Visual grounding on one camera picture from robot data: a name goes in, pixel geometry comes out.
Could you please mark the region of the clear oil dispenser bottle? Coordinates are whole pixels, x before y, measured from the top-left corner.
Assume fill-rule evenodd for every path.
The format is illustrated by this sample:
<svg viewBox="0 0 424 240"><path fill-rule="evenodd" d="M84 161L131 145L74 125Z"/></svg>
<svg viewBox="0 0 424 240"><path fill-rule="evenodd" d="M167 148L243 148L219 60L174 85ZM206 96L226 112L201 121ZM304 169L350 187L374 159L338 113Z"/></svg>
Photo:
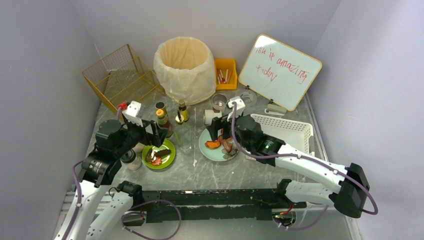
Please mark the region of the clear oil dispenser bottle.
<svg viewBox="0 0 424 240"><path fill-rule="evenodd" d="M190 127L188 123L185 122L185 118L180 110L177 111L175 121L177 123L175 128L177 144L182 151L187 152L192 148L192 135Z"/></svg>

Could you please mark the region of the small yellow label bottle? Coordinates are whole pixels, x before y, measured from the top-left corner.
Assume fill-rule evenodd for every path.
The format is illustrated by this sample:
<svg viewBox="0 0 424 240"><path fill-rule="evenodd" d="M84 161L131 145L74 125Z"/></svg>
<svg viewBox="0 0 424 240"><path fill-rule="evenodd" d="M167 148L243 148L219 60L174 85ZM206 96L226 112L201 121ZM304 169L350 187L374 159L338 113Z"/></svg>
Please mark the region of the small yellow label bottle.
<svg viewBox="0 0 424 240"><path fill-rule="evenodd" d="M178 110L183 118L183 121L187 122L189 120L189 113L186 104L184 102L180 103L178 106Z"/></svg>

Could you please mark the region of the cream lid shaker jar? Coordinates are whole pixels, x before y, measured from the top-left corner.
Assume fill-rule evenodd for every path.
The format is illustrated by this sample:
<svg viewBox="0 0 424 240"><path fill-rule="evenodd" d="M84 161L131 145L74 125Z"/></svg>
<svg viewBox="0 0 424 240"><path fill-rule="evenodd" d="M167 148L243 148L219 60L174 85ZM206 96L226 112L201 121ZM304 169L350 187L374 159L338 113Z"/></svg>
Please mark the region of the cream lid shaker jar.
<svg viewBox="0 0 424 240"><path fill-rule="evenodd" d="M138 153L141 153L142 151L143 151L143 149L145 148L145 145L144 144L142 144L142 143L137 143L133 148L132 148L132 150L136 153L136 154L138 154Z"/></svg>

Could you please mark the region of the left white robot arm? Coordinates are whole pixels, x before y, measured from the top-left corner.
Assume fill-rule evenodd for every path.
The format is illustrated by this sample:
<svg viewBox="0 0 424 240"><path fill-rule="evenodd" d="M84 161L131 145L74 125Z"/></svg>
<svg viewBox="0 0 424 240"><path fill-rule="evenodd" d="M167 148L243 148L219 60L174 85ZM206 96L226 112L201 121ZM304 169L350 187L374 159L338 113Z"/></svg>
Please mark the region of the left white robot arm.
<svg viewBox="0 0 424 240"><path fill-rule="evenodd" d="M95 134L94 149L82 161L78 173L73 174L76 192L57 240L100 240L134 204L144 201L142 187L124 181L105 209L96 215L99 204L112 188L115 175L122 164L140 163L133 148L137 144L160 147L168 134L166 128L153 121L135 123L111 119L102 122Z"/></svg>

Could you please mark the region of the red cap sauce bottle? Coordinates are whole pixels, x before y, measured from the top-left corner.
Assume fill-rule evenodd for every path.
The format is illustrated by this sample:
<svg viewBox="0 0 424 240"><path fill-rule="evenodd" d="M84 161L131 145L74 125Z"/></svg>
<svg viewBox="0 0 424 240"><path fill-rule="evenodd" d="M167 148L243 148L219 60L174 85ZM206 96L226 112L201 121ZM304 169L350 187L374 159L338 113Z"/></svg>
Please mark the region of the red cap sauce bottle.
<svg viewBox="0 0 424 240"><path fill-rule="evenodd" d="M156 110L157 123L161 128L166 128L168 133L166 135L167 138L171 137L173 134L172 125L169 122L168 115L165 113L163 109Z"/></svg>

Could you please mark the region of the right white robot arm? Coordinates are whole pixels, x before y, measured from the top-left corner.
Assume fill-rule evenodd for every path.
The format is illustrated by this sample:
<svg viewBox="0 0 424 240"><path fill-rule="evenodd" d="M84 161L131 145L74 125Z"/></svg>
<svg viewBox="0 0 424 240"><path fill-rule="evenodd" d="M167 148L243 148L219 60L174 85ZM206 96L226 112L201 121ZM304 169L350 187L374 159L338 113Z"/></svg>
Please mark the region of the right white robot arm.
<svg viewBox="0 0 424 240"><path fill-rule="evenodd" d="M377 215L379 209L363 168L356 163L344 166L327 162L293 147L284 137L299 127L313 133L310 124L260 114L239 116L235 123L228 115L214 117L206 124L213 141L219 136L231 137L237 148L254 160L314 181L281 180L276 191L280 202L332 205L341 214L356 219L363 213Z"/></svg>

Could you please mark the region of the tall yellow label spice jar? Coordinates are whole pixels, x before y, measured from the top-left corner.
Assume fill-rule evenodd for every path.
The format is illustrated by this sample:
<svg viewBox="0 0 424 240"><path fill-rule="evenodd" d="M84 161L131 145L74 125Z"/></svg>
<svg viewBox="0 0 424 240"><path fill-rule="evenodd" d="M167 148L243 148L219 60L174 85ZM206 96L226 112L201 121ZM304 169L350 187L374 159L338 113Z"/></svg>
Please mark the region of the tall yellow label spice jar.
<svg viewBox="0 0 424 240"><path fill-rule="evenodd" d="M161 110L161 111L163 111L165 114L167 113L166 105L165 105L165 103L164 103L164 102L162 102L162 101L157 102L157 103L155 104L155 108L156 108L157 110Z"/></svg>

